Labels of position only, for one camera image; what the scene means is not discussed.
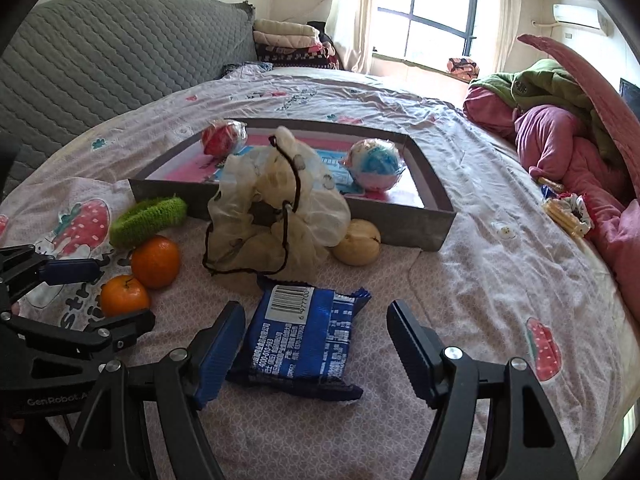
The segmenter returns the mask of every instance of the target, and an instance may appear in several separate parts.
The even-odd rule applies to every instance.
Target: green fuzzy toy
[[[177,196],[143,200],[111,225],[111,245],[131,249],[164,229],[180,225],[186,216],[187,203]]]

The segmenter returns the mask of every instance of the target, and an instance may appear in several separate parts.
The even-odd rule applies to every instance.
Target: green blanket
[[[571,112],[591,128],[602,160],[617,168],[625,167],[593,103],[556,60],[541,59],[524,72],[493,74],[473,81],[470,86],[486,88],[511,108],[524,112],[540,105],[553,105]]]

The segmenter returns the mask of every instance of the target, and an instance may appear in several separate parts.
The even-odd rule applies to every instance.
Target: window
[[[471,51],[478,0],[378,0],[374,51],[444,68]]]

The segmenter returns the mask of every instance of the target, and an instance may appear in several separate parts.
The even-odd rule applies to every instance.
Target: blue and white ball
[[[406,167],[396,145],[382,139],[359,140],[347,153],[343,165],[356,183],[368,191],[391,189]]]

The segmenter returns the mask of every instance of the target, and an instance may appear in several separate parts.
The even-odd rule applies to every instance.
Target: tray
[[[268,137],[278,126],[286,126],[297,139],[316,149],[332,170],[338,189],[349,204],[351,217],[373,222],[383,243],[425,251],[442,247],[456,213],[440,179],[411,137],[352,124],[238,120],[247,124],[248,142],[244,151],[267,145]],[[351,145],[371,137],[394,142],[407,164],[400,182],[385,193],[365,192],[338,163]],[[196,134],[156,158],[129,182],[137,201],[176,195],[189,205],[190,216],[210,220],[207,203],[218,191],[217,182],[223,171],[212,156],[202,153],[200,135]]]

